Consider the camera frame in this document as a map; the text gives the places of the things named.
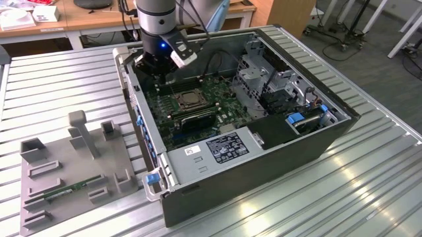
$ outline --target gray carpet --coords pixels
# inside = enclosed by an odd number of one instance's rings
[[[335,16],[346,0],[338,1],[331,19],[326,28],[335,21]],[[318,0],[318,7],[323,11],[327,9],[330,0]],[[344,21],[350,27],[354,16],[359,11],[361,4],[355,3]],[[358,29],[363,29],[374,10],[367,8]],[[381,15],[371,31],[367,33],[367,43],[359,53],[344,62],[330,60],[322,54],[322,49],[327,44],[335,42],[316,32],[310,36],[302,36],[304,45],[343,73],[343,75],[378,100],[382,105],[419,132],[422,133],[422,81],[409,74],[402,66],[403,54],[399,52],[394,59],[387,58],[394,45],[403,34],[399,29],[403,22],[386,15]],[[410,42],[415,43],[422,37],[419,33],[411,37]],[[338,47],[330,47],[326,54],[336,59],[346,58],[357,51],[350,48],[340,52]],[[422,65],[422,56],[415,60]],[[406,59],[406,67],[414,74],[419,70]]]

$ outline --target barcode sticker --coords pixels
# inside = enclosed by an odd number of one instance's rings
[[[61,27],[61,28],[41,29],[40,31],[41,32],[49,32],[49,31],[63,31],[63,30],[64,30],[64,28]]]

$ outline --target table leg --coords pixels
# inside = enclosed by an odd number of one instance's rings
[[[371,18],[370,18],[370,20],[369,20],[369,23],[367,23],[367,25],[366,25],[365,28],[363,28],[363,31],[362,31],[363,34],[366,34],[366,33],[370,31],[370,28],[371,28],[371,26],[374,25],[374,23],[375,23],[375,21],[377,21],[379,15],[381,15],[381,13],[382,13],[382,10],[383,10],[383,7],[385,7],[387,1],[389,1],[389,0],[382,0],[379,6],[378,6],[378,8],[377,8],[375,13],[374,13],[374,15],[371,16]]]
[[[346,8],[344,8],[344,10],[342,11],[342,14],[340,14],[340,16],[339,16],[339,18],[338,18],[338,23],[343,23],[343,21],[344,21],[344,19],[346,19],[346,16],[347,16],[347,14],[348,14],[348,12],[350,12],[350,9],[351,9],[351,7],[352,7],[352,5],[354,5],[354,3],[355,3],[355,0],[350,0],[350,1],[348,1],[347,5],[346,5]]]
[[[422,4],[421,6],[417,8],[417,11],[414,12],[414,14],[411,15],[411,17],[409,18],[409,21],[406,22],[406,24],[403,25],[402,29],[399,30],[399,32],[405,32],[407,30],[407,27],[410,26],[410,24],[413,23],[413,21],[415,20],[417,16],[419,15],[422,10]]]
[[[242,17],[240,21],[240,29],[248,28],[251,26],[251,20],[252,20],[252,13],[251,11],[244,12],[244,16]]]
[[[328,20],[328,18],[330,18],[330,16],[331,16],[331,13],[332,13],[332,10],[334,10],[334,7],[335,7],[335,4],[336,4],[336,1],[338,1],[338,0],[331,0],[331,2],[330,2],[330,5],[328,5],[328,8],[327,8],[327,11],[324,12],[324,14],[323,14],[323,18],[322,18],[322,20],[320,20],[320,24],[322,24],[322,26],[324,26],[324,25],[326,25],[326,23],[327,23],[327,20]]]
[[[419,16],[417,22],[414,23],[414,25],[411,26],[410,30],[407,31],[407,33],[405,34],[405,36],[402,37],[401,41],[398,42],[398,44],[395,45],[394,49],[391,50],[390,54],[389,54],[389,58],[393,58],[397,54],[397,52],[401,50],[402,46],[405,45],[406,41],[409,40],[410,36],[414,34],[414,32],[417,31],[419,25],[422,23],[422,16]]]
[[[65,32],[65,35],[68,37],[68,40],[71,41],[72,49],[80,50],[84,49],[84,46],[80,41],[80,32],[79,31],[68,31]]]

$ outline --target green circuit board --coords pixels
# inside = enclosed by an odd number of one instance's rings
[[[187,99],[188,96],[194,97],[195,103],[183,101],[183,96]],[[232,124],[239,128],[252,120],[231,90],[228,79],[204,78],[198,88],[170,95],[160,96],[156,90],[151,90],[146,93],[146,98],[168,151],[219,135],[219,128],[224,125]],[[211,127],[188,134],[175,133],[183,119],[208,112],[216,115]]]

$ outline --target white stand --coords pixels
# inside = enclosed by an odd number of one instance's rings
[[[371,26],[374,25],[374,23],[375,23],[375,21],[377,21],[379,15],[381,15],[381,13],[382,13],[382,10],[383,10],[383,7],[385,7],[387,1],[389,1],[389,0],[382,0],[379,6],[378,6],[378,8],[377,8],[375,13],[374,13],[374,15],[371,16],[371,18],[370,18],[370,20],[369,20],[369,23],[367,23],[367,25],[366,25],[365,28],[363,28],[363,31],[362,31],[363,34],[366,34],[366,33],[370,31],[370,28],[371,28]]]
[[[343,23],[343,21],[344,21],[344,19],[346,19],[346,16],[347,16],[347,14],[348,14],[348,12],[350,12],[350,9],[351,9],[351,7],[352,7],[352,5],[354,5],[354,3],[355,3],[355,0],[350,0],[350,1],[348,1],[347,5],[346,5],[346,8],[344,8],[344,10],[342,11],[342,14],[340,14],[340,16],[339,16],[339,18],[338,18],[338,23]]]
[[[331,0],[331,2],[330,2],[327,11],[324,12],[323,18],[322,18],[322,20],[320,20],[322,26],[324,26],[326,23],[327,23],[327,20],[328,20],[328,18],[330,18],[330,16],[331,16],[331,13],[332,13],[332,10],[334,10],[336,1],[338,1],[338,0]]]
[[[409,21],[406,22],[403,28],[401,29],[401,32],[405,32],[405,30],[407,29],[407,27],[410,26],[410,24],[413,23],[414,19],[417,18],[417,16],[419,15],[422,10],[422,4],[421,6],[417,8],[417,11],[414,12],[414,14],[411,15]],[[397,54],[397,52],[402,49],[405,43],[407,42],[409,38],[411,37],[411,35],[414,34],[414,32],[417,31],[417,29],[419,28],[422,23],[422,15],[419,16],[419,18],[417,19],[417,22],[414,23],[414,25],[410,27],[407,33],[405,34],[405,36],[402,37],[401,41],[398,42],[398,44],[395,45],[394,49],[391,50],[391,52],[389,53],[389,58],[393,58]]]
[[[409,18],[409,21],[406,22],[406,24],[403,25],[402,29],[399,30],[399,32],[405,33],[405,31],[407,30],[410,24],[414,22],[417,16],[419,15],[422,10],[422,4],[421,6],[417,8],[415,12],[413,13],[411,17]]]

